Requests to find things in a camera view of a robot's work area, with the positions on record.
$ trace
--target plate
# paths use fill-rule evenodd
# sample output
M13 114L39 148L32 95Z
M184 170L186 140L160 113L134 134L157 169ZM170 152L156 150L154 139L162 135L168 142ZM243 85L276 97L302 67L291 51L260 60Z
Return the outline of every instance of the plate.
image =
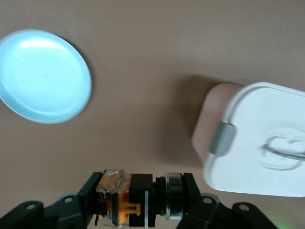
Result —
M70 120L85 108L91 88L86 62L59 36L22 30L0 40L0 98L22 117Z

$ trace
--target black mechanical arm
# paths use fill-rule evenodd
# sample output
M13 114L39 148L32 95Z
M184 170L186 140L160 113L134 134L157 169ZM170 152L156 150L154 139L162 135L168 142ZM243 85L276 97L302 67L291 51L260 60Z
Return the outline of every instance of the black mechanical arm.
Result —
M155 226L156 215L180 220L177 229L276 229L253 204L232 209L217 196L202 194L191 173L132 174L126 170L95 172L77 194L43 207L39 201L19 204L0 219L1 229L86 229L93 215L114 226Z

